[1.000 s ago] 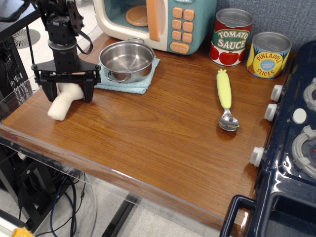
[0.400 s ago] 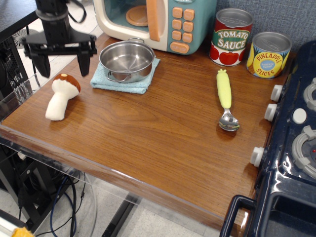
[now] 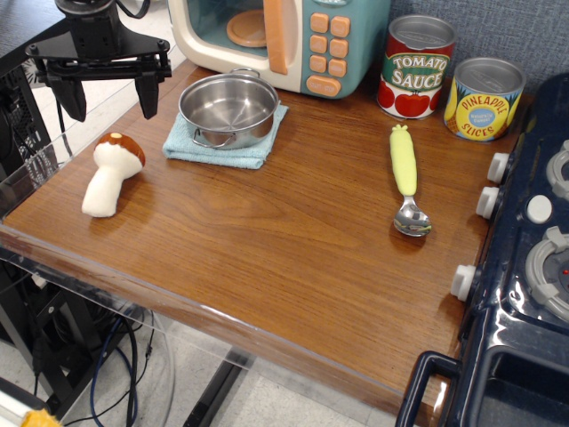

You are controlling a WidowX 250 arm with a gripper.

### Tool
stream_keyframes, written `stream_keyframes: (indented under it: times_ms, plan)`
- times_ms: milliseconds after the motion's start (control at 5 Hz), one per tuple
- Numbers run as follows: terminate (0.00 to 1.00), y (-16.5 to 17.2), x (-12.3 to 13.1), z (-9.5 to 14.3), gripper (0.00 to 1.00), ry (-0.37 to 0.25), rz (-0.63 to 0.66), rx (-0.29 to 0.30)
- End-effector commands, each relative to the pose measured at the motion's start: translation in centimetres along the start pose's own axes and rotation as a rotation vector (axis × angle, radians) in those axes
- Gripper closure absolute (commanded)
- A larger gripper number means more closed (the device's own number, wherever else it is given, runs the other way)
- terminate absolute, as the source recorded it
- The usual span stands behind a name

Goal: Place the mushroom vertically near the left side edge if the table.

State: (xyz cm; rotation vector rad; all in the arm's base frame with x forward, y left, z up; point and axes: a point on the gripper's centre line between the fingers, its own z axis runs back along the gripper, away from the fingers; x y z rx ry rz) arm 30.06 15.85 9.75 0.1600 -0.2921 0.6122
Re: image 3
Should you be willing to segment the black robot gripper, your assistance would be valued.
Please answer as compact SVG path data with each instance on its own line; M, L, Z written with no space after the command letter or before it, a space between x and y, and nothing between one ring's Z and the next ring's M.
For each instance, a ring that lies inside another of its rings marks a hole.
M172 75L169 43L128 29L117 11L63 14L67 30L29 44L25 52L68 115L79 122L86 119L81 80L135 79L143 116L155 116L158 85Z

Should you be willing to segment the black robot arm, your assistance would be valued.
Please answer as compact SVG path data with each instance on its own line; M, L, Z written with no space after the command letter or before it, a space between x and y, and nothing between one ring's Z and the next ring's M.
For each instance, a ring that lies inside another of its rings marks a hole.
M83 81L132 79L146 119L157 113L159 85L172 75L168 41L134 32L115 1L58 1L69 30L30 44L38 80L52 89L68 115L86 118Z

